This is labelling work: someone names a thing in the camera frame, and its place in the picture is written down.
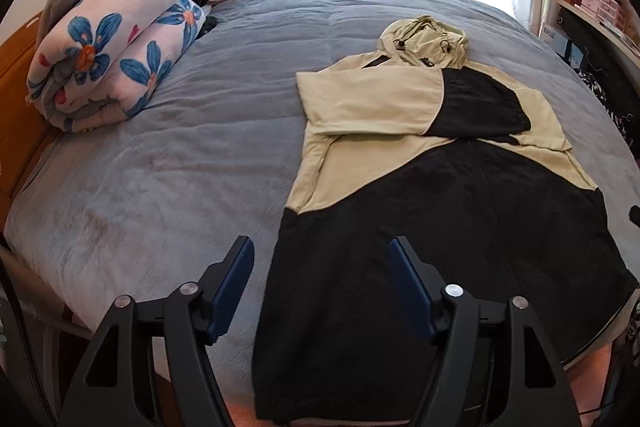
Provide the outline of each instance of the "metal screw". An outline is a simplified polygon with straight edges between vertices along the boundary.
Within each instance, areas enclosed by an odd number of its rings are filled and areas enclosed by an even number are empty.
[[[447,284],[444,286],[444,291],[446,291],[447,295],[451,295],[452,297],[460,297],[465,292],[457,284]]]
[[[120,297],[116,297],[113,304],[116,308],[126,308],[131,304],[131,297],[128,295],[121,295]]]
[[[519,310],[523,310],[524,308],[527,308],[529,306],[529,301],[527,301],[526,298],[520,296],[514,297],[513,299],[511,299],[511,302]]]
[[[198,291],[198,285],[194,282],[186,282],[180,286],[180,293],[182,295],[193,295]]]

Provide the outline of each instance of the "bed mattress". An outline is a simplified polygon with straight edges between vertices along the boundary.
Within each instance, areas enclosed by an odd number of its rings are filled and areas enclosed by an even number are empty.
[[[90,328],[113,299],[161,298],[250,236],[256,261],[230,331],[210,348],[225,399],[252,406],[251,358],[264,285],[305,118],[297,71],[375,49],[385,27],[421,14],[467,32],[467,57],[540,90],[601,188],[609,230],[640,277],[640,170],[604,108],[542,41],[471,0],[233,0],[147,108],[63,136],[15,200],[7,240]],[[157,369],[167,374],[164,351]]]

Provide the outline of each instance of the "box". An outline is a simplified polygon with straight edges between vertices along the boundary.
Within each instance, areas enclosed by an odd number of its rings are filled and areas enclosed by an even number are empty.
[[[611,15],[609,15],[608,13],[606,13],[604,10],[602,10],[602,8],[600,8],[598,10],[598,14],[596,15],[596,19],[603,23],[605,26],[606,25],[612,25],[615,26],[616,28],[619,28],[620,30],[623,30],[625,27],[625,20],[621,19],[621,18],[614,18]]]
[[[564,33],[562,33],[559,29],[555,28],[551,24],[545,23],[542,26],[542,33],[540,36],[543,41],[545,41],[551,49],[555,51],[562,58],[567,58],[569,55],[569,46],[571,45],[571,41],[569,37],[567,37]]]
[[[597,19],[598,18],[598,12],[594,12],[592,9],[587,8],[586,6],[578,6],[577,4],[574,5],[574,6],[577,6],[578,8],[580,8],[583,12],[585,12],[592,19]]]
[[[600,7],[600,0],[582,0],[580,6],[597,12]]]
[[[569,55],[569,65],[574,70],[579,70],[582,65],[582,60],[584,59],[584,54],[580,51],[578,46],[575,44],[571,45],[571,54]]]
[[[604,4],[604,6],[608,6],[613,10],[623,10],[622,6],[620,6],[620,4],[617,3],[617,1],[614,1],[614,0],[600,0],[600,2],[602,4]]]

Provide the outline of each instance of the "blue gripper pad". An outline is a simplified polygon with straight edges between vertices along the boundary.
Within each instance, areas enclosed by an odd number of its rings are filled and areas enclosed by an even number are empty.
[[[254,269],[254,257],[253,242],[241,235],[236,239],[224,260],[213,265],[216,267],[220,265],[220,269],[226,267],[226,273],[210,300],[211,316],[206,333],[210,343],[214,343],[218,337],[229,330],[244,288]]]
[[[391,275],[407,324],[415,335],[434,343],[449,326],[440,294],[444,281],[433,266],[420,261],[405,237],[392,240],[389,250]]]

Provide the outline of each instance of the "floral blanket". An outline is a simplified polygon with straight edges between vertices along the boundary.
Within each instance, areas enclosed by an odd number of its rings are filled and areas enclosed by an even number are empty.
[[[204,19],[191,0],[80,0],[40,43],[28,99],[67,132],[131,118]]]

